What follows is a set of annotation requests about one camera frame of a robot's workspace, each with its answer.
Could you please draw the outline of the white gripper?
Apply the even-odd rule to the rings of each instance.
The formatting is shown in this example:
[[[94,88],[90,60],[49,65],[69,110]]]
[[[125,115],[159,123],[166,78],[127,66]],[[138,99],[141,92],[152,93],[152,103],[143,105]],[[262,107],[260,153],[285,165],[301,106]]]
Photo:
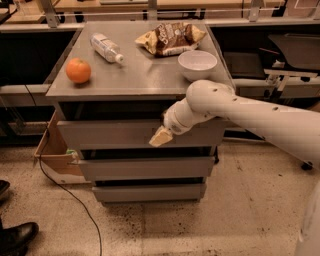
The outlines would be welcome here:
[[[170,106],[163,114],[163,125],[158,128],[152,136],[149,144],[153,147],[159,147],[170,142],[173,134],[181,135],[187,131],[184,124],[185,110],[181,103],[175,103]]]

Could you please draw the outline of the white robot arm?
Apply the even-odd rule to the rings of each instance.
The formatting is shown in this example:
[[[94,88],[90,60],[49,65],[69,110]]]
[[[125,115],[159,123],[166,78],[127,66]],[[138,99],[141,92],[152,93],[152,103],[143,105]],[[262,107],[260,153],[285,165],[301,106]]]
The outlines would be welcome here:
[[[163,114],[149,144],[160,147],[213,118],[224,118],[320,169],[320,113],[238,96],[232,87],[198,80]]]

